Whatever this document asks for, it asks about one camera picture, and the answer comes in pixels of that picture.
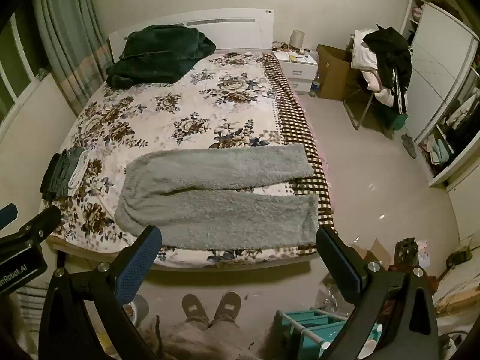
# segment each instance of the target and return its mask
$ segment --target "window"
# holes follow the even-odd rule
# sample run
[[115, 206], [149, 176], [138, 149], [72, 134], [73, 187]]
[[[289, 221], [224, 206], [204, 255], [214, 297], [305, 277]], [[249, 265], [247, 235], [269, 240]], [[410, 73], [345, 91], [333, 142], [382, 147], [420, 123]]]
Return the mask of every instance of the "window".
[[48, 64], [32, 0], [23, 0], [0, 32], [0, 138]]

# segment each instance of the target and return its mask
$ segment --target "tiled floor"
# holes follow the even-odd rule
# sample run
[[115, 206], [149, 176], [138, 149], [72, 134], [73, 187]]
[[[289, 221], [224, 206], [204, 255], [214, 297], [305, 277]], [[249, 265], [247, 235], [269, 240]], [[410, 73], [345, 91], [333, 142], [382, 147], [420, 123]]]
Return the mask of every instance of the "tiled floor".
[[[356, 131], [342, 102], [302, 98], [326, 153], [334, 186], [335, 227], [344, 242], [359, 237], [359, 244], [369, 247], [378, 238], [393, 254], [395, 243], [403, 238], [427, 239], [431, 254], [427, 272], [439, 275], [446, 257], [458, 244], [457, 224], [446, 191], [428, 187], [419, 163], [409, 157], [399, 134], [390, 141], [375, 130], [361, 127]], [[181, 300], [186, 293], [197, 294], [213, 316], [221, 295], [235, 290], [245, 299], [238, 324], [258, 350], [275, 311], [313, 306], [319, 282], [326, 274], [320, 259], [231, 273], [156, 271], [139, 293], [150, 307], [145, 321], [158, 314], [162, 324], [168, 325], [184, 319]]]

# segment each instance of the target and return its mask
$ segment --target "bed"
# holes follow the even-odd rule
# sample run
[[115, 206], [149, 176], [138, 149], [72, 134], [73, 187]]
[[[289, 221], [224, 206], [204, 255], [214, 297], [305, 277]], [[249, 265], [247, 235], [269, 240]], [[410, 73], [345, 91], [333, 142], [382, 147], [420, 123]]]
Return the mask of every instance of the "bed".
[[[112, 90], [104, 83], [97, 90], [61, 147], [86, 147], [90, 163], [76, 195], [54, 202], [63, 221], [48, 238], [49, 244], [68, 254], [112, 260], [135, 241], [114, 221], [126, 165], [152, 151], [178, 148], [302, 143], [315, 176], [238, 193], [316, 193], [319, 224], [332, 226], [330, 195], [316, 141], [298, 97], [269, 51], [273, 11], [216, 9], [141, 23], [110, 35], [114, 59], [128, 34], [151, 24], [198, 28], [224, 50], [198, 62], [174, 84]], [[315, 255], [315, 245], [256, 250], [185, 250], [164, 245], [155, 268], [258, 268]]]

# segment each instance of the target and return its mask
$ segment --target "white headboard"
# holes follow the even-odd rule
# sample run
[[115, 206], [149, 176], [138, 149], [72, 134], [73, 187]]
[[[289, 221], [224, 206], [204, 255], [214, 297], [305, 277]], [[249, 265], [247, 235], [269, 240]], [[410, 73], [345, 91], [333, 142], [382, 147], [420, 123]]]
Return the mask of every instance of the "white headboard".
[[209, 38], [217, 49], [271, 49], [273, 42], [273, 10], [222, 8], [179, 13], [135, 24], [111, 33], [113, 59], [119, 60], [125, 42], [132, 32], [155, 24], [177, 24], [196, 28]]

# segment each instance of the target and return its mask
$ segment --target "bed frame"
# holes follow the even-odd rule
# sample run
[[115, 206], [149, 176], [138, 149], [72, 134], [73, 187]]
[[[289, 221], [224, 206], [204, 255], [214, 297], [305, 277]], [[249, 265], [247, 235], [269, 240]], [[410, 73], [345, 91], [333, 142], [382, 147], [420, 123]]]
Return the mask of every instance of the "bed frame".
[[156, 24], [196, 28], [220, 49], [271, 49], [273, 42], [272, 9], [222, 8], [179, 13], [138, 23], [109, 35], [113, 60], [117, 62], [128, 36]]
[[[123, 30], [118, 30], [109, 35], [110, 47], [114, 61], [118, 61], [125, 47], [126, 39], [134, 31], [139, 31], [147, 26], [155, 24], [175, 24], [197, 28], [203, 32], [217, 46], [217, 50], [239, 49], [239, 50], [271, 50], [273, 42], [273, 20], [272, 9], [254, 8], [222, 8], [209, 9], [180, 13], [172, 16], [159, 17], [148, 20], [144, 23], [135, 24]], [[104, 254], [69, 244], [58, 237], [48, 237], [49, 246], [58, 252], [57, 266], [64, 266], [67, 254], [85, 258], [97, 262], [111, 262], [117, 256], [116, 253]], [[272, 266], [282, 266], [293, 262], [305, 262], [318, 257], [318, 254], [306, 254], [296, 259], [279, 259], [276, 261], [258, 262], [246, 265], [215, 265], [198, 268], [171, 268], [154, 264], [154, 270], [173, 271], [232, 271], [257, 269]]]

